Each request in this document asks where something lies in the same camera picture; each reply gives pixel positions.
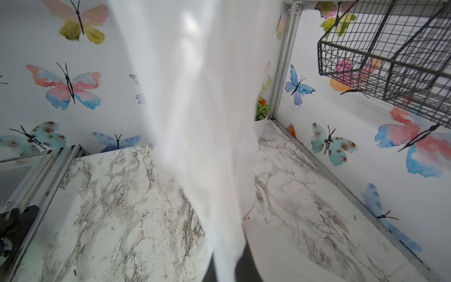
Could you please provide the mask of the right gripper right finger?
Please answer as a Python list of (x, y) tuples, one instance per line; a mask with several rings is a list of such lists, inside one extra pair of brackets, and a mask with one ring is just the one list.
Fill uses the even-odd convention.
[(263, 282), (248, 243), (236, 265), (236, 282)]

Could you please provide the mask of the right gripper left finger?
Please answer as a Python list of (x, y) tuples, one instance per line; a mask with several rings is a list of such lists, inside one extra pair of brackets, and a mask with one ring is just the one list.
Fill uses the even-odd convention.
[(214, 265), (214, 258), (211, 257), (209, 266), (206, 273), (202, 279), (202, 282), (217, 282), (216, 269)]

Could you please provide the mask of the white printed plastic bag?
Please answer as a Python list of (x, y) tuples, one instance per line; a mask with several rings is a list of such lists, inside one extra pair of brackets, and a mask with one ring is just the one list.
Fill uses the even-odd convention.
[(205, 232), (220, 282), (237, 280), (254, 205), (256, 107), (274, 1), (110, 1), (149, 129)]

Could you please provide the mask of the potted flower plant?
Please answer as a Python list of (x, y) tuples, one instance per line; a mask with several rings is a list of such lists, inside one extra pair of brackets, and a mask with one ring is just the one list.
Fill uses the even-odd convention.
[(258, 95), (257, 107), (256, 107), (256, 118), (254, 121), (254, 130), (259, 141), (260, 137), (263, 135), (264, 129), (268, 122), (268, 117), (271, 112), (270, 104), (264, 97), (264, 95), (271, 89), (272, 79), (269, 75), (266, 83), (263, 83)]

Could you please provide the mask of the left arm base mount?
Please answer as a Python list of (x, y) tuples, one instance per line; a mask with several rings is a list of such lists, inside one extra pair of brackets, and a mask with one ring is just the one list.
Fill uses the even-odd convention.
[(33, 225), (40, 208), (28, 206), (24, 211), (13, 208), (1, 214), (1, 281), (7, 281), (17, 261), (21, 246)]

